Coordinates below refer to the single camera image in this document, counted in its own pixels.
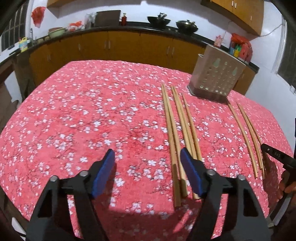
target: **pair of chopsticks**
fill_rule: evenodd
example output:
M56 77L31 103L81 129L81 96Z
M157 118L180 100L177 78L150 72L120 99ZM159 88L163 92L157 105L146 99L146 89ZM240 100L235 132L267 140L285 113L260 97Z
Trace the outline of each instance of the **pair of chopsticks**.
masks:
M161 86L162 93L163 93L163 101L165 106L165 116L166 116L166 122L168 127L168 137L169 137L169 144L170 144L170 155L171 155L171 161L172 161L172 176L173 176L173 191L174 191L174 206L178 207L181 205L181 196L187 197L187 185L186 185L186 175L185 171L182 167L181 159L180 159L180 140L178 137L177 127L172 111L172 107L170 105L170 100L168 97L168 93L166 91L165 85L163 84ZM198 139L194 127L194 123L192 120L191 113L189 111L187 102L185 100L184 95L183 100L185 104L185 108L187 111L187 115L189 118L189 123L191 130L189 129L189 125L187 122L187 119L185 117L184 109L181 103L181 100L179 98L179 95L176 91L176 89L172 86L172 93L174 96L175 104L177 107L178 116L180 119L180 125L183 132L183 138L185 142L185 146L190 152L190 154L193 156L194 159L197 159L197 156L199 156L199 160L201 160L201 152L198 144ZM179 177L180 177L180 184L178 180L178 168L179 167ZM194 199L199 199L198 195L193 194Z
M252 147L251 147L251 144L249 142L249 139L248 139L248 136L244 130L244 127L243 125L241 124L240 120L238 119L238 116L235 112L235 110L233 109L232 105L230 103L228 103L228 106L229 106L229 109L230 111L232 112L233 114L233 117L235 118L240 130L241 130L241 133L243 135L243 138L245 140L245 143L247 145L247 149L248 149L248 152L249 152L249 155L250 155L250 159L251 159L251 163L252 163L252 167L253 167L253 173L254 173L254 177L257 178L258 177L258 168L257 168L257 163L256 163L256 160L255 160L255 156L254 156L254 153L253 153L253 150L252 150ZM243 107L237 103L237 106L244 118L244 121L246 122L247 124L247 127L248 127L248 130L249 130L249 133L250 133L250 136L252 138L252 141L253 141L253 144L254 144L254 148L255 148L255 152L256 152L256 156L257 156L257 160L258 160L258 165L259 165L259 169L261 170L261 173L262 173L262 178L264 179L265 178L265 169L264 169L264 165L263 165L263 161L262 161L262 157L261 157L261 154L260 154L260 148L258 146L258 143L257 143L257 140L256 140L256 137L255 135L257 136L258 140L259 140L259 143L261 142L253 124L251 123L249 117L247 116L247 114L245 113Z

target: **hanging red bag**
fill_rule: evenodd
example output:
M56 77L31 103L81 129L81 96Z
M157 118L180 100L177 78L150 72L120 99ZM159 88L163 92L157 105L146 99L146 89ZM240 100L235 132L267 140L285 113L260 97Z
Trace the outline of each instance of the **hanging red bag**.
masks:
M45 9L46 9L46 7L37 7L32 12L31 17L33 19L35 27L37 27L37 28L40 28L40 26L41 26L41 23L44 18Z

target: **table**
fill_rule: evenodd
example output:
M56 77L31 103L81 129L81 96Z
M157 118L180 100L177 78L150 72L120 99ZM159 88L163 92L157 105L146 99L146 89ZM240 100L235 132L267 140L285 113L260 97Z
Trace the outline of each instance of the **table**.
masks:
M121 61L71 62L44 81L22 103L0 136L1 186L30 219L52 175L72 177L115 151L103 195L94 201L110 240L185 240L201 207L190 192L174 210L172 176L161 84L184 92L200 139L203 161L220 175L247 179L267 216L276 203L282 165L255 179L244 139L228 106L191 96L190 75L166 68ZM232 91L229 100L243 118L240 103L262 141L292 155L274 116ZM174 102L171 102L184 144ZM221 233L223 196L214 237ZM75 234L80 236L73 197L68 200Z

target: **kitchen counter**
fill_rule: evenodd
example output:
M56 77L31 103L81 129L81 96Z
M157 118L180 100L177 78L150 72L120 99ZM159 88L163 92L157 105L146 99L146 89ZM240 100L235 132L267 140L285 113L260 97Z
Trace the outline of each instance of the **kitchen counter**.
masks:
M79 31L75 31L75 32L66 32L65 34L63 34L59 37L43 41L40 44L36 44L33 47L30 47L27 51L32 52L44 44L49 44L54 41L68 38L68 37L72 37L75 35L91 33L91 32L96 32L96 31L122 31L122 30L135 31L135 32L140 31L143 33L155 33L155 34L159 34L159 35L163 35L163 36L167 36L167 37L174 37L174 38L177 38L180 40L184 40L184 41L187 41L187 42L190 42L193 44L200 45L202 47L205 47L207 44L210 44L210 45L214 44L213 40L207 39L207 38L205 38L201 35L198 35L198 34L186 35L186 34L179 33L179 32L177 32L178 29L174 28L174 27L167 26L165 29L157 29L157 28L151 27L149 23L127 22L126 26L118 25L118 26L108 26L108 27L95 27L95 28L84 29L84 30L79 30ZM221 49L224 50L225 52L228 52L228 48L226 48L225 46L221 46ZM246 65L250 69L252 69L255 73L258 73L258 71L259 71L258 66L254 65L253 63L246 64Z
M253 176L244 139L227 105L191 96L191 75L148 64L122 61L70 62L40 84L22 103L0 135L1 186L22 215L30 219L52 175L72 177L101 160L108 148L116 165L106 190L93 204L110 241L185 240L201 201L188 198L173 207L170 151L161 84L184 93L193 116L204 164L220 175L243 174L265 216L276 203L283 171L272 159L271 172ZM236 102L254 123L262 142L288 155L292 150L270 111L241 94L228 96L246 128ZM181 147L179 119L171 101ZM75 234L80 236L74 200L68 200ZM222 230L227 200L222 198L214 230Z

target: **red bottle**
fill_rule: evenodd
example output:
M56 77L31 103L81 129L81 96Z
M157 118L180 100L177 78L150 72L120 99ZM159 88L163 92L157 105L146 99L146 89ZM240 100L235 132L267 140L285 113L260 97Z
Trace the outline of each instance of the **red bottle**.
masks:
M123 16L121 18L121 25L122 26L125 26L126 25L126 19L127 19L126 13L123 13Z

